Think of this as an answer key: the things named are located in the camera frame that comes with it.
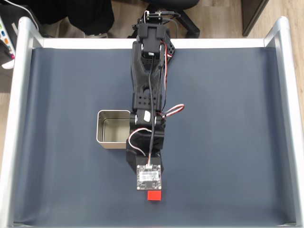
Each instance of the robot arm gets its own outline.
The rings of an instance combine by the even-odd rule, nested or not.
[[[162,24],[162,14],[145,13],[136,26],[138,37],[132,48],[133,104],[126,159],[137,174],[138,190],[161,189],[161,149],[166,125],[162,91],[164,87],[166,96],[167,65],[175,52],[170,32]],[[145,172],[158,172],[159,178],[140,177]]]

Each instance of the metal tin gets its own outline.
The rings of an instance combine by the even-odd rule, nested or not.
[[[101,110],[97,115],[96,140],[106,149],[125,149],[130,135],[130,111]]]

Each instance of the black cable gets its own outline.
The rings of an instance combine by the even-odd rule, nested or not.
[[[151,74],[154,67],[155,62],[155,56],[152,56],[152,64],[149,71],[149,90],[150,90],[150,97],[151,97],[151,117],[152,117],[152,132],[151,132],[151,139],[150,139],[150,145],[149,145],[149,154],[152,153],[153,144],[154,144],[154,132],[155,132],[155,123],[154,123],[154,99],[153,99],[153,92],[152,92],[152,86],[151,86]]]

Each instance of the white table frame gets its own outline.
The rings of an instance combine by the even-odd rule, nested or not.
[[[0,177],[0,228],[14,224],[14,205],[20,166],[32,50],[131,49],[133,39],[43,38],[29,18],[19,21],[8,123]],[[296,226],[304,228],[304,138],[288,19],[281,17],[264,39],[172,39],[175,48],[273,47],[278,62],[281,102],[291,169]]]

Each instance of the chair wheel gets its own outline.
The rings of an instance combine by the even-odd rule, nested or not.
[[[187,39],[197,39],[199,37],[200,37],[200,33],[190,33],[190,32],[186,33]]]

